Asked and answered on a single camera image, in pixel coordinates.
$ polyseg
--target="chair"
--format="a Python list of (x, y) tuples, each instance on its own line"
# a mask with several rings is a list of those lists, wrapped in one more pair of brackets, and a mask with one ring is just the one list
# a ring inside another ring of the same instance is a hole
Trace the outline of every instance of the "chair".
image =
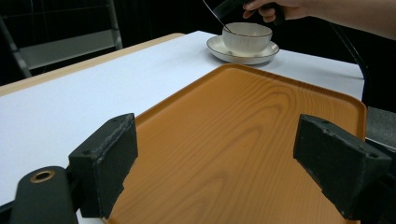
[[(63, 62), (65, 60), (73, 59), (103, 49), (122, 49), (120, 29), (117, 22), (113, 0), (103, 0), (100, 5), (98, 5), (100, 1), (93, 1), (92, 3), (89, 1), (87, 2), (88, 4), (82, 7), (77, 6), (78, 1), (75, 1), (73, 4), (70, 4), (69, 2), (59, 5), (59, 3), (54, 3), (54, 1), (51, 0), (43, 0), (41, 1), (40, 6), (36, 6), (34, 8), (32, 1), (30, 2), (30, 4), (32, 4), (31, 11), (28, 13), (22, 10), (15, 10), (14, 7), (14, 10), (11, 9), (8, 11), (10, 14), (6, 14), (6, 12), (4, 12), (4, 8), (8, 7), (8, 5), (0, 6), (2, 7), (2, 11), (0, 11), (0, 29), (6, 38), (11, 53), (17, 61), (24, 77), (31, 77), (32, 69), (47, 66), (49, 64)], [(103, 14), (91, 13), (94, 11), (104, 11), (105, 9), (108, 12), (107, 22), (101, 22), (104, 19)], [(90, 18), (90, 20), (101, 23), (99, 25), (100, 27), (96, 25), (99, 27), (96, 29), (96, 27), (94, 27), (95, 22), (93, 22), (92, 25), (88, 26), (88, 28), (87, 26), (85, 28), (80, 28), (80, 30), (89, 30), (90, 33), (81, 34), (80, 31), (68, 32), (67, 28), (74, 29), (80, 23), (86, 23), (84, 20), (79, 20), (77, 22), (70, 22), (72, 23), (70, 26), (63, 28), (62, 31), (59, 32), (61, 29), (56, 27), (57, 20), (62, 18), (62, 20), (71, 21), (73, 20), (73, 13), (82, 13), (81, 15), (86, 14), (86, 17)], [(40, 30), (38, 25), (37, 27), (34, 27), (33, 24), (22, 23), (26, 23), (26, 21), (37, 21), (37, 18), (40, 19), (39, 21), (43, 21), (40, 24), (45, 27), (44, 31), (43, 29)], [(41, 32), (41, 34), (48, 34), (48, 23), (50, 22), (53, 26), (52, 28), (55, 28), (52, 30), (56, 30), (56, 28), (58, 28), (58, 31), (52, 32), (54, 37), (48, 38), (48, 41), (43, 42), (38, 40), (36, 41), (37, 44), (34, 43), (33, 45), (28, 46), (26, 46), (26, 43), (23, 43), (23, 41), (15, 41), (16, 38), (18, 39), (19, 37), (23, 37), (23, 35), (29, 35), (28, 29), (25, 29), (28, 25), (32, 25), (30, 35), (32, 33), (35, 35), (35, 33), (38, 34), (39, 32)], [(62, 35), (58, 35), (58, 33), (62, 33), (66, 38), (63, 38)], [(70, 34), (75, 33), (78, 33), (78, 35), (70, 36)]]

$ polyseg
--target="finger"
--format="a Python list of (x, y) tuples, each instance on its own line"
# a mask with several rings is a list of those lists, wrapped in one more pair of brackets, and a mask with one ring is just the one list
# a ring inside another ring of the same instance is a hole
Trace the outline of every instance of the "finger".
[(265, 3), (270, 2), (270, 1), (272, 1), (272, 0), (252, 0), (252, 1), (245, 3), (243, 5), (243, 8), (245, 10), (254, 10), (254, 9), (261, 7)]
[(246, 10), (246, 11), (244, 11), (244, 14), (242, 15), (242, 17), (244, 19), (250, 18), (254, 14), (254, 12), (256, 12), (256, 10), (253, 10), (253, 11)]
[(262, 17), (262, 19), (265, 21), (265, 22), (271, 22), (271, 21), (274, 21), (275, 20), (275, 18), (276, 18), (276, 16), (274, 15), (274, 16), (269, 16), (269, 17)]
[(260, 15), (262, 15), (263, 17), (272, 17), (275, 16), (276, 11), (274, 8), (259, 8), (259, 13)]

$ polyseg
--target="screw hole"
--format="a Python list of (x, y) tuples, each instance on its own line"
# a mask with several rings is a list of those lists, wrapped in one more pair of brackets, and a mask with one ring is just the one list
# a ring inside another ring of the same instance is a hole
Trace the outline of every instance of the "screw hole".
[(51, 179), (54, 175), (55, 175), (54, 171), (38, 172), (37, 174), (33, 175), (32, 178), (30, 178), (30, 182), (38, 184)]

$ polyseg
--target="human hand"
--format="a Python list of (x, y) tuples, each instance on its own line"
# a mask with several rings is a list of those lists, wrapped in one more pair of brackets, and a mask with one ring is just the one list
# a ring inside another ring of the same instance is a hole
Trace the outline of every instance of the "human hand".
[[(266, 4), (274, 0), (253, 0), (244, 4), (245, 10), (243, 18), (247, 19), (258, 10), (265, 22), (271, 22), (276, 19), (276, 10), (273, 7), (266, 7)], [(308, 16), (308, 0), (276, 0), (281, 5), (286, 20), (300, 19)]]

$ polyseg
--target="tray rim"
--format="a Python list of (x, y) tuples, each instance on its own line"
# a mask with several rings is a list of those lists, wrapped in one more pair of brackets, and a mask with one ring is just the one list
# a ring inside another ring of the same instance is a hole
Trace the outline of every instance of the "tray rim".
[(346, 102), (356, 106), (359, 109), (359, 111), (361, 112), (361, 118), (359, 118), (359, 121), (361, 122), (361, 124), (357, 123), (358, 132), (353, 133), (353, 135), (359, 137), (361, 140), (365, 139), (367, 107), (361, 100), (359, 100), (351, 95), (339, 92), (339, 91), (333, 91), (333, 90), (326, 89), (326, 88), (323, 88), (320, 86), (316, 86), (316, 85), (313, 85), (313, 84), (310, 84), (310, 83), (307, 83), (307, 82), (304, 82), (301, 80), (293, 79), (290, 77), (284, 77), (284, 76), (281, 76), (281, 75), (278, 75), (275, 73), (260, 70), (260, 69), (253, 68), (248, 65), (239, 64), (239, 63), (225, 63), (225, 64), (213, 69), (212, 71), (210, 71), (210, 72), (206, 73), (205, 75), (203, 75), (202, 77), (196, 79), (195, 81), (193, 81), (189, 85), (185, 86), (184, 88), (180, 89), (179, 91), (177, 91), (177, 92), (171, 94), (170, 96), (166, 97), (165, 99), (161, 100), (158, 104), (147, 109), (140, 115), (136, 116), (136, 118), (135, 118), (136, 129), (138, 128), (138, 126), (140, 124), (143, 124), (145, 121), (147, 121), (150, 118), (152, 118), (153, 116), (155, 116), (157, 114), (157, 111), (160, 111), (163, 108), (168, 107), (173, 102), (176, 102), (177, 99), (183, 97), (187, 92), (190, 92), (191, 90), (193, 90), (195, 88), (198, 88), (202, 84), (206, 83), (209, 79), (215, 77), (218, 73), (220, 73), (224, 70), (227, 70), (227, 69), (240, 69), (245, 72), (249, 72), (249, 73), (252, 73), (252, 74), (255, 74), (258, 76), (268, 77), (271, 79), (276, 79), (278, 81), (289, 83), (289, 84), (296, 86), (298, 88), (303, 88), (306, 90), (323, 92), (323, 93), (328, 92), (329, 95), (331, 95), (332, 97), (336, 97), (338, 99), (342, 98)]

